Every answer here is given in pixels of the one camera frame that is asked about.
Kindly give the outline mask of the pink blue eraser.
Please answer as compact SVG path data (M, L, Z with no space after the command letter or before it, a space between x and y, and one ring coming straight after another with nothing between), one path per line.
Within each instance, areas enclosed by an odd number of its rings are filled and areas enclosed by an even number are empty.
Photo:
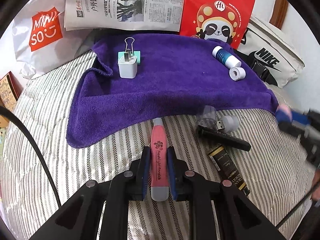
M288 126L292 124L292 111L286 104L280 104L275 112L278 126Z

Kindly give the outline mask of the pink flashlight eraser pen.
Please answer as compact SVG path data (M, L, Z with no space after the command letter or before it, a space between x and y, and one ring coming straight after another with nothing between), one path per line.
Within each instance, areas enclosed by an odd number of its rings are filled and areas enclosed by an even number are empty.
M166 201L169 197L167 171L167 135L161 118L153 120L151 132L151 198L156 202Z

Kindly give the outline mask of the black gold Grand Reserve box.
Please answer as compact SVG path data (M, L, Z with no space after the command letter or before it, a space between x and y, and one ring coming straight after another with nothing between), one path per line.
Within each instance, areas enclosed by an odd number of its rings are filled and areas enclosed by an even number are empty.
M208 157L214 163L223 180L230 180L246 197L248 197L250 191L247 184L224 146L221 144L214 145L213 149L208 153Z

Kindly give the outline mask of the white USB flash drive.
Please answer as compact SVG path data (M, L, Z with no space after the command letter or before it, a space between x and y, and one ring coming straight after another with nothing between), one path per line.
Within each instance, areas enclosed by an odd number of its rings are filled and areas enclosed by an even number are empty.
M216 122L217 130L222 133L231 133L240 126L239 119L234 115L224 115Z

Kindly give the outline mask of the white tape roll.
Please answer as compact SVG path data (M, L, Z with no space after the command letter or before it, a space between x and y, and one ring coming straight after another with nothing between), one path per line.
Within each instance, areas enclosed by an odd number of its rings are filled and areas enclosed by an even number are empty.
M246 72L242 67L232 67L229 70L229 76L232 80L239 81L246 77Z

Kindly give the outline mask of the blue white cylindrical bottle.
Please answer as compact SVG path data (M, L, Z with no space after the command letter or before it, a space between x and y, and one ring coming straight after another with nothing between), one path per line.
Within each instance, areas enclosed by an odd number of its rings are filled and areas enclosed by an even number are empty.
M212 55L228 69L241 67L241 61L228 51L224 50L221 46L216 46L212 51Z

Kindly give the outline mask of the white USB wall charger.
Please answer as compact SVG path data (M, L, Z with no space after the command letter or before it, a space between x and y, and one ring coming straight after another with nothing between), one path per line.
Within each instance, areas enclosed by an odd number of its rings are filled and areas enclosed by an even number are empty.
M135 54L120 51L118 53L119 75L123 79L134 79L138 70L138 57Z

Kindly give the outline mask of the teal binder clip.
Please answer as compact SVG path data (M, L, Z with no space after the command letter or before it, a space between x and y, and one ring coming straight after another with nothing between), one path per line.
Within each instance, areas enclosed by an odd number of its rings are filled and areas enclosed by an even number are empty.
M127 37L124 40L125 50L118 53L118 61L124 60L124 62L129 62L130 60L136 59L136 63L140 65L141 54L139 50L134 50L133 44L135 39L133 37Z

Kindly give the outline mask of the clear plastic cap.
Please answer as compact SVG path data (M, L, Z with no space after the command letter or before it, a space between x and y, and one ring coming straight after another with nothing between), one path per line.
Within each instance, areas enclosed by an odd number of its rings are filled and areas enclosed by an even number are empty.
M200 108L196 115L196 124L214 129L216 127L216 109L208 105Z

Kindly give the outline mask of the white Nike waist bag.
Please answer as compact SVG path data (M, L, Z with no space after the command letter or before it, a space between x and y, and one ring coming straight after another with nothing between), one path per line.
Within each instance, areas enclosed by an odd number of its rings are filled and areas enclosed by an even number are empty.
M236 53L269 85L283 88L305 64L289 38L274 25L252 16Z

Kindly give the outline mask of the purple towel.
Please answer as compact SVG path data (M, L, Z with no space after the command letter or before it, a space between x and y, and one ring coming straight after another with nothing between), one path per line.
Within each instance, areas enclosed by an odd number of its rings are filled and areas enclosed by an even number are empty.
M171 115L194 115L205 106L275 112L271 90L245 63L246 76L233 81L213 57L221 41L175 34L134 34L140 65L132 79L120 77L118 53L124 35L107 35L93 45L96 59L80 78L69 113L66 140L74 148L91 146L131 125Z

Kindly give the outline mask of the red panda paper bag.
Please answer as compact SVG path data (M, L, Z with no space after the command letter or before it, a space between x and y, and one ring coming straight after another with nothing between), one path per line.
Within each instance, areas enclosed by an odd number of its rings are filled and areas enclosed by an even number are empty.
M217 39L238 48L255 0L184 0L180 35Z

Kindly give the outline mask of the patterned brown book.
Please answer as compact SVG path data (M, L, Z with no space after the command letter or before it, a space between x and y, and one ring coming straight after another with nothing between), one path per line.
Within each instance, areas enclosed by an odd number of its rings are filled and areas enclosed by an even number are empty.
M12 72L8 72L0 83L1 87L1 102L3 106L9 111L13 112L18 98L20 96L20 89L16 86L15 78Z

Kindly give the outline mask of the white Miniso plastic bag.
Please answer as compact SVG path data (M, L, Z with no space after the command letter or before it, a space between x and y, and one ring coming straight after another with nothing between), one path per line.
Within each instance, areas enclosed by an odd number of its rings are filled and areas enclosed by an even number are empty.
M29 0L12 26L16 61L25 79L35 79L93 46L94 31L64 27L66 0Z

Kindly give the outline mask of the folded newspaper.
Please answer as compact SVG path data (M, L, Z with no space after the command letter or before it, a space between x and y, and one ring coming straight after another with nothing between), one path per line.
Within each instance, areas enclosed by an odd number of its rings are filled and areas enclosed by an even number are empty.
M180 30L184 0L66 0L67 30Z

